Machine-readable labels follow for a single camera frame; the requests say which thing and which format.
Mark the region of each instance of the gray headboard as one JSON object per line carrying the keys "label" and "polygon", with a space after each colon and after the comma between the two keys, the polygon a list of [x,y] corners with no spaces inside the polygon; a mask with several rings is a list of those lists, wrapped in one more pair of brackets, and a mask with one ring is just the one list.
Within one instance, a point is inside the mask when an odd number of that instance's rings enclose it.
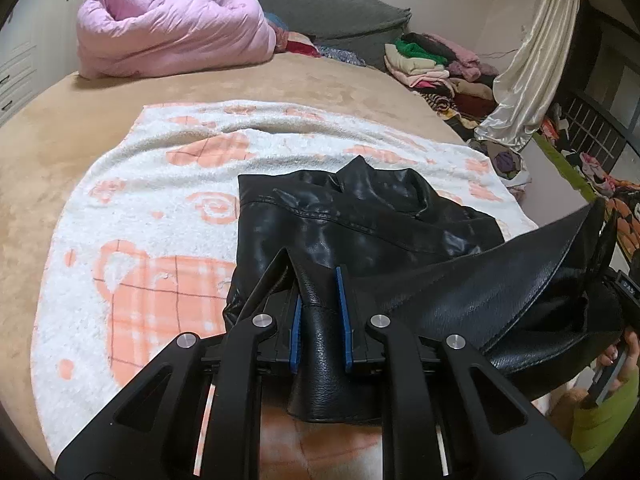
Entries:
{"label": "gray headboard", "polygon": [[385,69],[384,45],[400,36],[411,18],[379,0],[259,0],[264,12],[284,20],[289,30],[310,34],[316,43],[351,50]]}

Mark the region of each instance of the beige bed sheet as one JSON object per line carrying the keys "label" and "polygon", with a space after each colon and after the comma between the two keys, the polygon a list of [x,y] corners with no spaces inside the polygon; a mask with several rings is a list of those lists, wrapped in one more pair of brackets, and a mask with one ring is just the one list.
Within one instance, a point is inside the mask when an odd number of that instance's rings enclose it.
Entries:
{"label": "beige bed sheet", "polygon": [[159,79],[89,82],[72,74],[38,96],[0,128],[0,401],[49,466],[31,391],[30,345],[60,211],[89,166],[122,140],[143,105],[229,99],[308,105],[462,143],[422,98],[390,76],[299,54]]}

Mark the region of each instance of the satin curtain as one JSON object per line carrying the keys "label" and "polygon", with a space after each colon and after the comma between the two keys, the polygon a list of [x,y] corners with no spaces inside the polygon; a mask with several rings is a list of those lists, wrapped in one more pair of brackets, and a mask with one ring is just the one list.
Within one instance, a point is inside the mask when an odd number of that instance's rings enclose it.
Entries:
{"label": "satin curtain", "polygon": [[542,0],[530,33],[494,81],[498,107],[476,137],[521,150],[542,122],[558,88],[580,0]]}

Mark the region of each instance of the person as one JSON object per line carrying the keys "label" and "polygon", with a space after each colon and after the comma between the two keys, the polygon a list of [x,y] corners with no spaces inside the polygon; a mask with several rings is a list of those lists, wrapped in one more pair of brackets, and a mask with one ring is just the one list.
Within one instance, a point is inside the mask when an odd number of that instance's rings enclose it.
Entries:
{"label": "person", "polygon": [[[588,408],[584,405],[587,390],[572,388],[559,399],[547,417],[571,442],[586,469],[590,469],[613,443],[638,402],[638,334],[627,328],[624,338],[629,352],[606,400],[600,406]],[[597,361],[600,366],[611,366],[617,357],[618,350],[612,345]]]}

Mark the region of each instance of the green cloth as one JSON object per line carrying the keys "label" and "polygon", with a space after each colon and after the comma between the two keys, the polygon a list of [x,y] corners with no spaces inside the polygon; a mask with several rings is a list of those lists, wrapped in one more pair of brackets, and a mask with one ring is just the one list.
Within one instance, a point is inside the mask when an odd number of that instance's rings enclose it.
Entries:
{"label": "green cloth", "polygon": [[587,202],[593,202],[596,200],[597,195],[595,191],[586,183],[583,177],[576,171],[576,169],[569,164],[569,162],[559,153],[551,143],[546,140],[545,136],[535,132],[533,139],[540,147],[546,158],[556,167],[558,173],[573,187],[576,191],[580,191],[580,194]]}
{"label": "green cloth", "polygon": [[580,454],[585,468],[595,464],[613,444],[638,402],[638,369],[601,406],[592,410],[576,408],[571,445]]}
{"label": "green cloth", "polygon": [[430,54],[417,43],[405,43],[404,41],[397,39],[396,48],[404,57],[422,57],[424,59],[433,59],[438,65],[449,64],[449,60],[446,57]]}

